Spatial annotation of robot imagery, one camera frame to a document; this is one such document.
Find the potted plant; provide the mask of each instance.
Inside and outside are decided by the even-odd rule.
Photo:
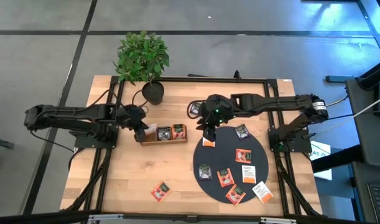
[[[162,102],[164,86],[154,79],[159,79],[165,66],[169,66],[167,47],[161,37],[155,33],[147,35],[147,31],[141,31],[140,35],[128,32],[126,40],[121,40],[122,46],[118,48],[119,60],[114,62],[115,71],[120,74],[119,82],[129,81],[147,82],[142,87],[142,95],[153,105]]]

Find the green leaves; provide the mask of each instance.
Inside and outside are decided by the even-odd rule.
[[[154,65],[154,70],[156,73],[159,73],[160,72],[160,65],[159,64],[155,64]]]
[[[152,58],[154,58],[152,56],[152,54],[150,54],[150,53],[144,53],[144,56],[146,57],[146,59],[152,59]]]
[[[131,32],[127,32],[126,33],[126,39],[129,40],[132,38],[132,33]]]
[[[140,32],[140,37],[145,38],[146,35],[147,35],[147,31],[142,30],[142,31]]]
[[[147,63],[147,73],[151,73],[154,69],[155,62],[151,61]]]
[[[146,52],[148,52],[149,49],[150,49],[150,41],[146,40],[146,41],[144,41],[144,50],[146,50]]]
[[[126,34],[126,40],[121,40],[118,47],[118,58],[113,64],[115,72],[120,74],[119,81],[126,80],[133,85],[160,78],[165,67],[170,65],[165,42],[155,33],[147,35],[145,30],[140,34]]]
[[[163,58],[162,63],[169,67],[169,59]]]

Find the gray floor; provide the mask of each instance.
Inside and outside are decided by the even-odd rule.
[[[363,1],[380,33],[380,10]],[[0,29],[83,28],[91,0],[0,0]],[[365,31],[368,26],[355,3],[186,0],[99,0],[90,30],[316,30]],[[84,106],[93,75],[114,75],[112,61],[120,36],[88,36],[67,100],[67,106]],[[189,73],[232,77],[290,78],[297,93],[314,93],[332,102],[346,95],[343,85],[323,81],[326,75],[358,76],[380,62],[373,39],[327,37],[268,37],[227,35],[165,35],[171,67],[164,75]],[[70,69],[79,36],[0,35],[0,138],[16,144],[0,148],[0,216],[17,215],[43,142],[22,125],[24,111],[37,104],[56,105]],[[332,106],[330,116],[351,113],[347,101]],[[310,127],[320,131],[337,121]],[[73,146],[66,131],[56,141]],[[333,147],[358,142],[353,122],[316,141]],[[34,212],[57,211],[68,174],[71,153],[53,147]],[[348,199],[321,195],[329,217],[354,219]]]

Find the wooden table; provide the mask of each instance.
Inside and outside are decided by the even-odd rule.
[[[109,88],[110,80],[111,76],[106,75],[94,77],[88,105]],[[277,80],[277,82],[280,96],[295,95],[292,80]],[[237,207],[218,202],[204,193],[193,173],[193,153],[202,137],[202,132],[195,130],[197,126],[195,120],[187,118],[188,103],[193,100],[204,100],[212,94],[229,97],[233,93],[256,93],[264,96],[263,85],[206,82],[163,82],[162,84],[165,87],[163,102],[157,106],[146,104],[149,112],[143,121],[146,124],[157,123],[158,126],[184,123],[187,125],[188,143],[141,146],[135,142],[132,131],[120,130],[117,146],[113,149],[109,165],[102,212],[282,216],[276,164],[267,137],[269,128],[267,113],[252,118],[232,119],[226,125],[246,124],[251,134],[262,144],[269,161],[266,185],[274,195],[270,201],[263,205],[255,197]],[[130,104],[133,94],[142,86],[143,83],[133,86],[129,82],[125,82],[122,103]],[[138,105],[144,100],[142,95],[138,94],[134,102]],[[298,115],[298,111],[285,111],[285,123],[291,122]],[[310,161],[301,153],[292,153],[291,155],[297,187],[312,207],[321,213]],[[86,149],[72,161],[61,208],[71,205],[85,188],[89,181],[94,156],[95,149]],[[158,203],[150,192],[162,180],[170,187],[172,193],[162,203]],[[91,208],[95,207],[97,193],[98,187],[96,186],[93,191]],[[293,213],[292,196],[288,186],[286,186],[286,193],[290,213]]]

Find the black tea packet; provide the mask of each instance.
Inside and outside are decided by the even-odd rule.
[[[190,113],[194,115],[198,115],[200,106],[201,106],[200,103],[193,103],[190,108]]]
[[[239,140],[243,140],[251,136],[248,129],[245,127],[245,124],[241,124],[238,127],[235,127],[234,130]]]
[[[208,164],[202,164],[199,167],[200,180],[211,180],[212,170]]]
[[[171,140],[172,139],[172,132],[170,130],[170,127],[160,127],[157,129],[157,137],[159,141],[163,140]]]

